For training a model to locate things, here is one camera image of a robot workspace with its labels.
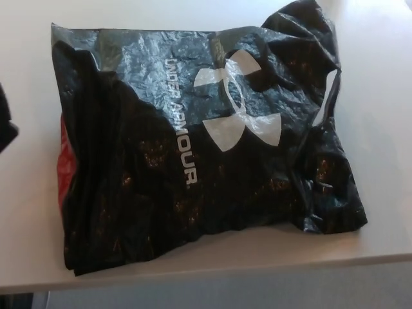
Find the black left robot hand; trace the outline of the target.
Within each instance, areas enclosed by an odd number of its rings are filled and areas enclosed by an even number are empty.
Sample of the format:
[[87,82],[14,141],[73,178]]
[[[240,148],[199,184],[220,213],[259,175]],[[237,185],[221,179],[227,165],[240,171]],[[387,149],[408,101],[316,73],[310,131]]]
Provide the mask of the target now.
[[19,128],[12,123],[10,107],[0,86],[0,152],[2,153],[18,136]]

